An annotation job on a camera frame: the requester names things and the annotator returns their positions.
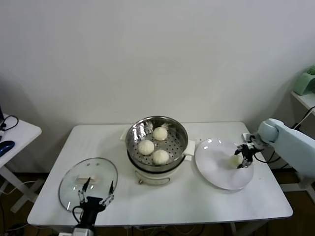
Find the black cable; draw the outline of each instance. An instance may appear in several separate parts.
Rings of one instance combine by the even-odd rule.
[[[6,123],[5,123],[6,120],[7,120],[8,118],[11,118],[11,117],[13,117],[13,118],[16,119],[16,123],[15,123],[14,126],[11,126],[10,128],[5,129],[5,128],[6,128]],[[6,118],[2,121],[2,123],[1,123],[1,125],[0,125],[0,130],[2,130],[2,131],[8,131],[8,130],[10,130],[10,129],[13,129],[15,126],[17,126],[18,123],[19,123],[19,119],[18,119],[16,116],[8,116],[8,117],[6,117]]]
[[[288,166],[289,164],[286,163],[284,166],[280,167],[279,169],[283,169],[284,167]]]
[[[1,207],[1,211],[2,211],[2,223],[3,223],[3,234],[5,233],[5,220],[4,220],[4,210],[2,207],[2,202],[0,201],[0,207]]]
[[[273,160],[273,161],[262,161],[262,160],[259,160],[257,157],[256,157],[256,155],[254,154],[254,157],[255,157],[255,159],[257,160],[257,161],[259,161],[259,162],[262,162],[262,163],[267,163],[267,164],[271,164],[271,163],[274,163],[274,162],[276,162],[276,161],[279,161],[280,160],[280,156],[276,159],[276,160]]]
[[[74,210],[76,210],[77,208],[82,209],[80,206],[75,206],[75,207],[72,209],[72,215],[73,215],[74,219],[76,220],[76,222],[80,223],[80,221],[78,220],[78,218],[76,217],[75,212],[74,212]]]
[[[312,112],[312,110],[313,110],[314,108],[315,108],[315,106],[309,108],[309,110],[305,113],[305,115],[303,116],[303,118],[302,118],[301,120],[303,120],[310,112]]]
[[[159,235],[161,235],[161,234],[165,234],[165,235],[167,235],[167,236],[172,236],[168,231],[166,231],[166,230],[162,230],[162,231],[160,231],[160,232],[158,232],[157,234],[156,234],[156,236],[159,236]]]
[[[275,153],[276,153],[276,152],[274,151],[274,152],[271,154],[271,156],[270,156],[268,162],[271,161],[271,159],[274,157]]]
[[[205,225],[202,225],[202,229],[201,229],[200,233],[196,234],[195,236],[200,236],[200,235],[202,235],[204,229],[205,229]]]

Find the table leg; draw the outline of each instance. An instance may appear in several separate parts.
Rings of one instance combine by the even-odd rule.
[[[234,236],[247,236],[266,224],[268,220],[251,221],[236,231]]]
[[[0,195],[4,192],[5,188],[7,187],[7,185],[9,184],[8,181],[5,181],[0,188]]]
[[[36,182],[30,187],[31,191],[36,191],[43,185],[44,181],[41,179],[36,180]],[[13,213],[16,213],[28,200],[28,197],[26,195],[23,195],[15,204],[13,207],[11,207],[11,211]]]
[[[2,175],[8,182],[14,187],[19,189],[30,201],[33,203],[37,198],[37,194],[27,188],[7,167],[2,166],[0,168],[0,175]]]

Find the cable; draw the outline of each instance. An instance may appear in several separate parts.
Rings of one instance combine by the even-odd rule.
[[[74,219],[76,220],[76,222],[80,223],[80,221],[78,220],[78,218],[76,217],[75,212],[74,212],[74,210],[76,210],[77,208],[82,209],[80,206],[75,206],[75,207],[72,209],[72,215],[73,215]]]
[[[257,161],[259,161],[259,162],[262,162],[262,163],[267,163],[267,164],[271,164],[271,163],[274,163],[274,162],[276,162],[276,161],[279,161],[280,160],[280,156],[276,159],[276,160],[273,160],[273,161],[262,161],[262,160],[259,160],[257,157],[256,157],[256,155],[254,154],[254,157],[255,157],[255,159],[257,160]]]
[[[0,191],[1,193],[3,193],[3,194],[5,194],[5,195],[9,195],[9,194],[11,194],[15,189],[17,189],[18,187],[20,187],[21,185],[23,185],[23,184],[25,184],[25,183],[35,183],[36,181],[26,181],[26,182],[24,182],[24,183],[21,183],[21,184],[19,184],[17,187],[15,187],[15,188],[13,188],[10,192],[8,192],[8,193],[5,193],[5,192],[2,192],[2,191]]]
[[[19,229],[22,229],[24,227],[26,227],[27,225],[29,225],[28,223],[26,223],[25,225],[21,226],[21,227],[18,227],[18,228],[15,228],[15,229],[9,229],[9,230],[6,230],[6,232],[8,231],[15,231],[15,230],[19,230]]]
[[[202,225],[202,229],[201,229],[200,233],[198,233],[198,234],[195,235],[195,236],[200,236],[200,235],[202,235],[204,229],[205,229],[205,225]]]
[[[304,117],[301,119],[301,121],[299,123],[296,124],[296,126],[294,126],[293,129],[296,129],[311,113],[312,113],[312,109],[314,109],[315,107],[310,108],[306,114],[304,115]]]
[[[2,211],[2,223],[3,223],[3,233],[5,233],[5,221],[4,221],[4,210],[2,207],[2,202],[0,201],[0,207],[1,207],[1,211]]]
[[[304,119],[306,116],[308,116],[308,114],[311,113],[314,108],[315,108],[315,106],[309,108],[308,111],[305,113],[305,115],[303,116],[302,119]]]
[[[157,228],[163,228],[163,227],[156,226],[156,227],[150,227],[150,228],[146,228],[146,229],[141,229],[141,228],[137,228],[137,227],[136,227],[136,229],[138,229],[138,230],[140,230],[140,231],[153,230],[153,229],[157,229]]]
[[[7,120],[8,118],[11,118],[11,117],[16,118],[16,123],[15,123],[14,126],[11,126],[10,128],[5,129],[5,127],[6,127],[6,123],[5,123],[6,120]],[[0,130],[2,130],[2,131],[8,131],[8,130],[10,130],[10,129],[13,129],[15,126],[17,126],[18,123],[19,123],[19,119],[18,119],[16,116],[7,116],[7,117],[2,121],[2,123],[1,123],[1,125],[0,125]]]
[[[196,226],[194,226],[191,230],[187,231],[187,232],[181,232],[179,229],[177,229],[177,227],[174,225],[174,229],[179,232],[180,234],[183,235],[189,235],[192,231],[194,231],[194,229],[196,228]]]
[[[157,234],[156,234],[156,236],[159,236],[159,235],[161,235],[161,234],[165,234],[165,235],[168,235],[168,236],[172,236],[168,231],[166,231],[166,230],[163,230],[163,231],[160,231],[160,232],[158,232]]]
[[[276,152],[274,151],[274,152],[271,154],[271,156],[270,156],[268,162],[271,161],[271,159],[274,157],[275,153],[276,153]]]
[[[153,233],[157,230],[157,228],[153,229],[152,232],[149,234],[149,236],[152,236]]]
[[[289,164],[285,164],[284,166],[280,167],[279,169],[283,169],[284,167],[288,166]]]

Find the white table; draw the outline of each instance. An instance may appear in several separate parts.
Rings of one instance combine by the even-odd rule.
[[[16,123],[16,119],[9,118],[6,121],[9,128]],[[5,131],[1,142],[6,140],[12,140],[15,142],[13,149],[8,151],[5,155],[0,157],[0,175],[2,175],[7,181],[1,186],[0,190],[3,191],[10,182],[13,186],[17,187],[24,195],[18,200],[18,202],[11,208],[11,211],[16,213],[21,206],[30,200],[33,203],[37,198],[37,194],[34,193],[42,184],[42,180],[37,180],[30,189],[28,189],[7,167],[4,165],[10,161],[16,154],[18,154],[23,148],[30,144],[35,138],[41,134],[41,129],[35,125],[29,124],[20,120],[18,125],[13,129]]]
[[[307,109],[315,106],[315,94],[310,93],[303,96],[300,96],[296,94],[295,92],[291,92],[292,96],[296,98],[300,103],[302,103],[303,106],[305,106]]]
[[[189,139],[229,139],[241,143],[248,132],[241,122],[183,124]],[[73,128],[30,214],[32,225],[50,226],[69,232],[76,225],[58,199],[64,174],[76,163],[91,157],[110,159],[119,180],[115,199],[101,212],[95,226],[173,225],[255,221],[236,235],[247,235],[266,220],[290,217],[292,208],[267,164],[254,162],[252,181],[242,190],[214,187],[198,172],[194,159],[180,166],[181,176],[166,186],[137,184],[123,142],[122,132],[130,125],[83,125]]]

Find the computer mouse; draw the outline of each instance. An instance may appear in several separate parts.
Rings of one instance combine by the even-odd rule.
[[[0,143],[0,157],[10,151],[15,145],[13,141],[3,141]]]

